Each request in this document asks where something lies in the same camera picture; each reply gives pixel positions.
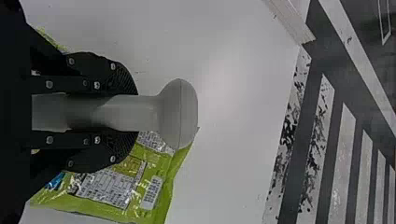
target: printed label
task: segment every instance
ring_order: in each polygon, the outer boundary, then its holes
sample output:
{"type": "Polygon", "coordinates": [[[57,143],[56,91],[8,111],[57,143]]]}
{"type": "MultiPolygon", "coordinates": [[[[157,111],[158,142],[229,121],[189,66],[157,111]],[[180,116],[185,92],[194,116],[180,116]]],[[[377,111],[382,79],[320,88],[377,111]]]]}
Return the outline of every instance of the printed label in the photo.
{"type": "Polygon", "coordinates": [[[155,201],[157,200],[158,194],[160,193],[162,186],[163,180],[160,177],[154,175],[151,178],[151,183],[146,190],[140,207],[146,210],[152,210],[154,208],[155,201]]]}
{"type": "Polygon", "coordinates": [[[175,154],[175,151],[167,146],[160,135],[155,132],[140,132],[136,141],[140,145],[149,147],[155,151],[167,153],[171,156],[175,154]]]}
{"type": "Polygon", "coordinates": [[[135,177],[117,173],[110,168],[93,174],[76,174],[67,193],[125,209],[132,200],[146,164],[141,163],[135,177]]]}

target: white table surface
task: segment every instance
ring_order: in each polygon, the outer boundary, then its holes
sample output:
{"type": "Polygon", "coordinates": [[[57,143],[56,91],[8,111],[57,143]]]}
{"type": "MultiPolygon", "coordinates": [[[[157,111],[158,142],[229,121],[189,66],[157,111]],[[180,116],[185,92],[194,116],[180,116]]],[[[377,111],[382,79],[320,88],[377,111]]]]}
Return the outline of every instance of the white table surface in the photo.
{"type": "MultiPolygon", "coordinates": [[[[260,0],[22,0],[73,51],[124,63],[141,94],[181,77],[199,126],[166,223],[262,223],[299,47],[260,0]]],[[[109,223],[26,207],[21,223],[109,223]]]]}

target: black stripe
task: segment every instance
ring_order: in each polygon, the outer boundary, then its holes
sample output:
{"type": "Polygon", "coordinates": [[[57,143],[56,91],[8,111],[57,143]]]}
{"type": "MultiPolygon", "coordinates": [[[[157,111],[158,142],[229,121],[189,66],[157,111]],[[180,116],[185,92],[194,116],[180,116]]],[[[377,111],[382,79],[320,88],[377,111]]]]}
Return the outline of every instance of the black stripe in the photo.
{"type": "Polygon", "coordinates": [[[297,219],[321,77],[322,75],[317,69],[310,69],[308,80],[306,81],[300,121],[295,133],[285,193],[280,207],[279,224],[295,223],[297,219]]]}
{"type": "Polygon", "coordinates": [[[384,224],[388,224],[388,204],[389,204],[389,163],[385,162],[385,186],[384,186],[384,210],[383,220],[384,224]]]}
{"type": "Polygon", "coordinates": [[[332,181],[335,160],[337,157],[338,136],[341,126],[341,117],[343,110],[342,96],[336,91],[332,103],[332,119],[329,130],[326,157],[324,161],[323,174],[320,184],[318,198],[317,224],[327,223],[329,208],[332,198],[332,181]]]}
{"type": "Polygon", "coordinates": [[[377,166],[377,164],[378,164],[378,147],[377,147],[377,143],[373,143],[372,167],[371,167],[371,173],[370,173],[369,206],[367,208],[367,224],[374,223],[376,166],[377,166]]]}
{"type": "Polygon", "coordinates": [[[361,167],[361,141],[363,138],[363,129],[361,121],[356,120],[355,136],[353,140],[352,161],[350,166],[350,178],[347,191],[346,204],[346,223],[355,223],[356,202],[358,200],[359,170],[361,167]]]}

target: white stripe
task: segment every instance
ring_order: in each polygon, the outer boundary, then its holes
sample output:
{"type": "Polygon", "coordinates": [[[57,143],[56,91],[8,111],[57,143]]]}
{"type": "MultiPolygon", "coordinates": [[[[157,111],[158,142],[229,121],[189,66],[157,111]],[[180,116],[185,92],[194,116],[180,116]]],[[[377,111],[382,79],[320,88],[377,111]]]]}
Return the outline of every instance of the white stripe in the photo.
{"type": "Polygon", "coordinates": [[[297,216],[298,224],[315,223],[318,210],[318,196],[323,173],[326,146],[329,135],[330,119],[332,117],[332,101],[334,88],[329,80],[322,75],[320,92],[318,95],[317,112],[311,134],[311,144],[308,161],[305,166],[303,193],[300,199],[301,213],[297,216]]]}
{"type": "Polygon", "coordinates": [[[328,222],[330,224],[346,222],[347,190],[349,186],[355,122],[355,117],[350,113],[347,106],[343,105],[334,178],[332,181],[332,197],[328,222]]]}
{"type": "Polygon", "coordinates": [[[335,31],[345,43],[346,51],[352,62],[361,74],[361,78],[396,136],[396,115],[340,0],[319,0],[319,2],[332,22],[335,31]]]}
{"type": "Polygon", "coordinates": [[[376,185],[375,185],[375,210],[374,223],[382,224],[384,213],[384,186],[385,185],[385,157],[378,150],[378,164],[376,166],[376,185]]]}
{"type": "Polygon", "coordinates": [[[361,166],[359,169],[358,199],[356,203],[356,224],[366,224],[367,209],[369,204],[371,159],[373,152],[373,141],[363,131],[361,141],[361,166]]]}
{"type": "Polygon", "coordinates": [[[395,170],[389,166],[388,224],[395,223],[395,170]]]}

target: white plastic object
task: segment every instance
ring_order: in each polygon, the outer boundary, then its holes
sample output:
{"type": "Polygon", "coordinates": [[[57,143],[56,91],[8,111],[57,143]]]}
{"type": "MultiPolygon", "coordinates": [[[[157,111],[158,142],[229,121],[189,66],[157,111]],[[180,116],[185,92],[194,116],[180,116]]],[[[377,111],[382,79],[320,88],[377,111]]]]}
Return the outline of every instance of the white plastic object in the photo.
{"type": "Polygon", "coordinates": [[[175,79],[156,96],[116,95],[72,97],[63,93],[33,96],[33,129],[64,132],[68,129],[109,127],[119,131],[154,131],[170,147],[192,142],[198,125],[194,87],[175,79]]]}

